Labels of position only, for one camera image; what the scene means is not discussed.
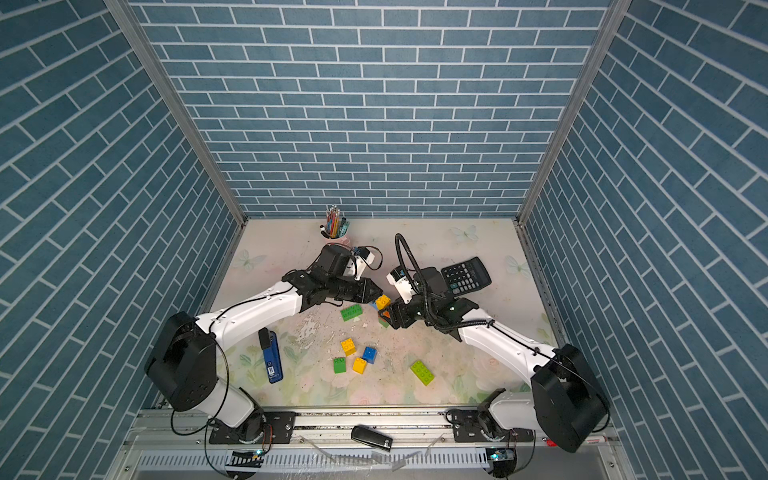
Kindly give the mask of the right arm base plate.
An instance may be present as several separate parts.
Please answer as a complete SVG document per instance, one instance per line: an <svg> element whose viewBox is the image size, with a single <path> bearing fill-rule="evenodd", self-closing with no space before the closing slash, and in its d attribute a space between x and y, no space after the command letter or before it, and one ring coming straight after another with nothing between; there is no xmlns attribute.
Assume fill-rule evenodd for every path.
<svg viewBox="0 0 768 480"><path fill-rule="evenodd" d="M449 409L444 417L452 427L454 441L457 443L532 442L535 439L533 430L504 429L485 411Z"/></svg>

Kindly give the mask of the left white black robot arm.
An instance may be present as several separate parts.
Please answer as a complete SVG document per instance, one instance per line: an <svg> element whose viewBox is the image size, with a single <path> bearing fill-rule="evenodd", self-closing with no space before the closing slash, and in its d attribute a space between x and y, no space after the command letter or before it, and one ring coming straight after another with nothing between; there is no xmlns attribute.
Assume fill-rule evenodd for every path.
<svg viewBox="0 0 768 480"><path fill-rule="evenodd" d="M241 340L284 318L324 303L366 304L383 291L364 273L380 250L327 243L305 269L293 269L265 291L229 307L168 318L159 331L144 371L176 412L198 410L229 428L239 443L265 436L266 417L257 401L233 385L219 363Z"/></svg>

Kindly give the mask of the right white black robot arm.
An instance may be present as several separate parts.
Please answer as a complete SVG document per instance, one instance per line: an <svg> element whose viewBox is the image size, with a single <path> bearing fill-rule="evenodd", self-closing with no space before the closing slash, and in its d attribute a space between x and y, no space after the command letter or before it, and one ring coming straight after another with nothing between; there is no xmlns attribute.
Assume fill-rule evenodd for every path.
<svg viewBox="0 0 768 480"><path fill-rule="evenodd" d="M475 347L515 372L531 389L532 405L523 407L510 393L491 395L486 430L537 429L561 449L573 453L610 413L607 395L582 352L533 340L499 322L477 303L461 296L435 268L387 274L399 297L381 317L394 329L422 320L435 330Z"/></svg>

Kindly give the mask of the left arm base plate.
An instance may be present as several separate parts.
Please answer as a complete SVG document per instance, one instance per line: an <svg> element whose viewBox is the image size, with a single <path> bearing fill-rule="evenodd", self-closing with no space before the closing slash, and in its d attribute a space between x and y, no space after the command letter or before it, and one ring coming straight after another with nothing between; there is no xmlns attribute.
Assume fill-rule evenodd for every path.
<svg viewBox="0 0 768 480"><path fill-rule="evenodd" d="M292 411L256 410L238 427L216 420L208 440L214 445L288 444L295 420L296 413Z"/></svg>

